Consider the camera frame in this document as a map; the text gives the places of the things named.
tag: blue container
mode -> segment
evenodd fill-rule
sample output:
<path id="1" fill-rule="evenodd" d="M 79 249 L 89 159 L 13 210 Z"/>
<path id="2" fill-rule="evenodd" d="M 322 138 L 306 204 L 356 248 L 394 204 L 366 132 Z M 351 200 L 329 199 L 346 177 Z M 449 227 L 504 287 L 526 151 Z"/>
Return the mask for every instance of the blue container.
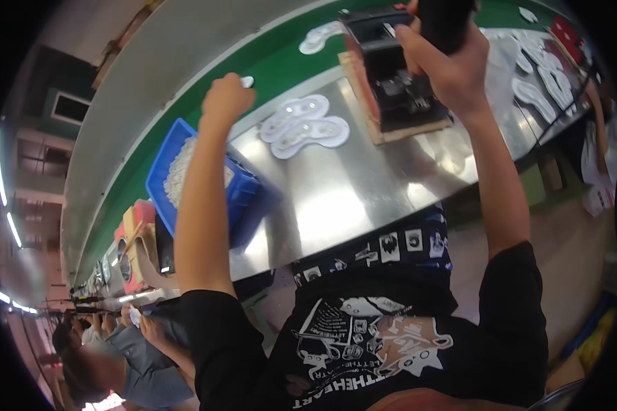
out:
<path id="1" fill-rule="evenodd" d="M 169 166 L 178 153 L 181 152 L 185 140 L 196 135 L 197 130 L 190 127 L 185 120 L 176 119 L 169 129 L 146 179 L 146 191 L 148 191 L 155 209 L 172 236 L 174 236 L 178 211 L 169 202 L 163 184 L 167 179 L 167 175 L 169 175 Z M 231 160 L 229 156 L 226 156 L 224 159 L 224 165 L 233 172 L 233 178 L 228 187 L 226 187 L 228 229 L 231 231 L 261 184 L 250 172 L 243 169 L 237 162 Z"/>

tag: concrete floor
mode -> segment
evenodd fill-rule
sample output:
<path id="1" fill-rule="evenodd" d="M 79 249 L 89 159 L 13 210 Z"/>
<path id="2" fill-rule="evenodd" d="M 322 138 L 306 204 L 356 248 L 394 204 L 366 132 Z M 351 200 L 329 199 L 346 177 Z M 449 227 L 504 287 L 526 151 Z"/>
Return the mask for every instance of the concrete floor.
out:
<path id="1" fill-rule="evenodd" d="M 532 244 L 542 272 L 542 309 L 555 358 L 592 311 L 602 287 L 603 257 L 613 234 L 613 215 L 592 218 L 580 201 L 569 201 L 531 219 Z M 451 290 L 459 303 L 454 315 L 477 324 L 478 291 L 487 265 L 482 226 L 448 235 Z M 295 282 L 287 269 L 276 273 L 262 302 L 268 321 L 281 328 L 295 305 Z"/>

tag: black cylinder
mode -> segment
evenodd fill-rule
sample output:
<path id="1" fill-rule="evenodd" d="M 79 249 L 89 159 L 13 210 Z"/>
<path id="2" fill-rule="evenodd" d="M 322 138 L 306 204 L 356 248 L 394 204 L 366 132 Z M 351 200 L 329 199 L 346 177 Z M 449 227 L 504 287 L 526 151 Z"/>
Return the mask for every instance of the black cylinder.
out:
<path id="1" fill-rule="evenodd" d="M 420 35 L 444 54 L 464 44 L 476 0 L 419 0 Z"/>

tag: patterned shorts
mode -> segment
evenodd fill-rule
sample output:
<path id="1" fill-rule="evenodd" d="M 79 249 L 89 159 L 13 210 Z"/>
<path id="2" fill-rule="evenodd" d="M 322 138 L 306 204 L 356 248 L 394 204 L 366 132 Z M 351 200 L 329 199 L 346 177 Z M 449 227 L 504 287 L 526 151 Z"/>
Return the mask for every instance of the patterned shorts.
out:
<path id="1" fill-rule="evenodd" d="M 447 223 L 440 204 L 291 265 L 297 287 L 345 269 L 403 264 L 443 268 L 449 286 Z"/>

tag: white window frame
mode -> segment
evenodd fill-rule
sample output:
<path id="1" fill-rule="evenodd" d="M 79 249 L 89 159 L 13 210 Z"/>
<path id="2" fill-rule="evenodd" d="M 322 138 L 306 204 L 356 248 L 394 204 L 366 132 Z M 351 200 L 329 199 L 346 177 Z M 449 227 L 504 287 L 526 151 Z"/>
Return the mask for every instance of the white window frame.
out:
<path id="1" fill-rule="evenodd" d="M 85 104 L 87 106 L 87 109 L 89 109 L 89 106 L 90 106 L 91 102 L 89 100 L 85 100 L 85 99 L 81 99 L 80 97 L 76 97 L 73 94 L 65 93 L 63 91 L 58 91 L 57 95 L 55 95 L 55 102 L 52 103 L 52 111 L 50 112 L 50 118 L 51 119 L 60 120 L 60 121 L 63 121 L 63 122 L 74 124 L 76 126 L 82 126 L 82 121 L 78 121 L 76 119 L 71 119 L 69 117 L 60 116 L 59 114 L 55 114 L 55 111 L 57 110 L 57 103 L 59 102 L 60 97 L 65 97 L 66 99 L 75 100 L 78 103 L 83 103 L 83 104 Z"/>

